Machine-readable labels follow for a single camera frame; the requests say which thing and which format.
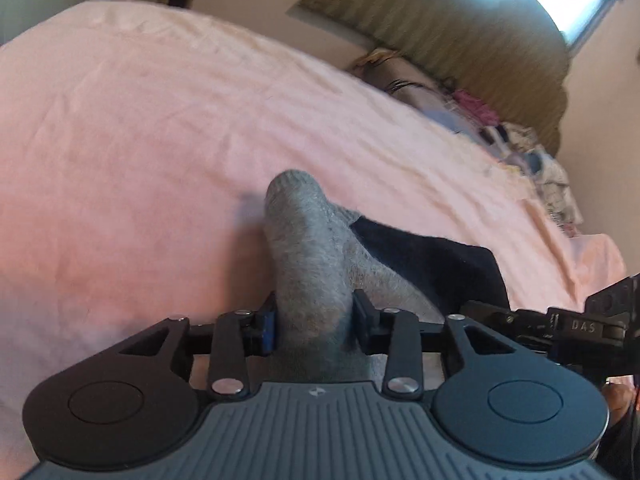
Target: brown headboard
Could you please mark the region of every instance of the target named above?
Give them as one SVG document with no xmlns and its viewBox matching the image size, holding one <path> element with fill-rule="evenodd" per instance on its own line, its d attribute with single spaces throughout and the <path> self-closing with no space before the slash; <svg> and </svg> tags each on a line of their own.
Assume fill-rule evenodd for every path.
<svg viewBox="0 0 640 480">
<path fill-rule="evenodd" d="M 301 0 L 300 6 L 394 50 L 428 75 L 452 76 L 502 120 L 560 147 L 569 70 L 564 37 L 536 0 Z"/>
</svg>

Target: black mechanical device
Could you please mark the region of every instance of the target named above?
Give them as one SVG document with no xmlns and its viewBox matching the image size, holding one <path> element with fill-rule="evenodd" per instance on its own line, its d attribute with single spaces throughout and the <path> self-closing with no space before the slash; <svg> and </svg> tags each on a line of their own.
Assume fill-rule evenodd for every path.
<svg viewBox="0 0 640 480">
<path fill-rule="evenodd" d="M 370 382 L 251 391 L 246 357 L 275 350 L 273 294 L 215 325 L 165 319 L 30 393 L 23 423 L 41 463 L 25 478 L 608 478 L 590 460 L 609 416 L 596 384 L 612 363 L 636 371 L 635 313 L 601 303 L 591 302 L 602 312 L 545 315 L 471 302 L 440 325 L 378 310 L 356 290 L 359 345 L 388 356 L 380 391 Z M 442 355 L 436 390 L 423 389 L 423 352 Z M 188 382 L 196 354 L 210 355 L 205 390 Z"/>
</svg>

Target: mattress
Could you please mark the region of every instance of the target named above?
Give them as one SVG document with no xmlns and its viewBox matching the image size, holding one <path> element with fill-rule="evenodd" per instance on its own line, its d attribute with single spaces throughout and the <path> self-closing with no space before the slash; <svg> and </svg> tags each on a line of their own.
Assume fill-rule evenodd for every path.
<svg viewBox="0 0 640 480">
<path fill-rule="evenodd" d="M 387 95 L 189 11 L 87 2 L 0 48 L 0 478 L 36 461 L 41 380 L 171 314 L 273 288 L 263 198 L 287 168 L 329 199 L 494 252 L 513 308 L 581 310 L 622 278 L 525 179 Z"/>
</svg>

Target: person's hand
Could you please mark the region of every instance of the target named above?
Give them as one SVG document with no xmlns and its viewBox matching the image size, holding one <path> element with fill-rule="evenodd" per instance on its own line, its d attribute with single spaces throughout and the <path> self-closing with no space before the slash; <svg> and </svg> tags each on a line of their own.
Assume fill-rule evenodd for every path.
<svg viewBox="0 0 640 480">
<path fill-rule="evenodd" d="M 629 405 L 634 402 L 636 392 L 627 384 L 605 384 L 602 395 L 609 406 L 609 426 L 617 423 L 629 409 Z"/>
</svg>

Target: pink fabric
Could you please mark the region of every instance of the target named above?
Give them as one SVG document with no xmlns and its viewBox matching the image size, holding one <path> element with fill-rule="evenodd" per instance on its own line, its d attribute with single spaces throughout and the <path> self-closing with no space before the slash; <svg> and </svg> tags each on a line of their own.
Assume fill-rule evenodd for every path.
<svg viewBox="0 0 640 480">
<path fill-rule="evenodd" d="M 421 235 L 490 248 L 515 308 L 580 310 L 625 275 L 524 179 L 318 60 L 213 18 L 90 2 L 0 50 L 0 478 L 34 463 L 39 381 L 168 314 L 273 287 L 262 200 L 286 168 Z"/>
<path fill-rule="evenodd" d="M 482 99 L 473 97 L 466 90 L 456 90 L 453 92 L 453 98 L 484 126 L 497 126 L 500 124 L 498 114 Z"/>
</svg>

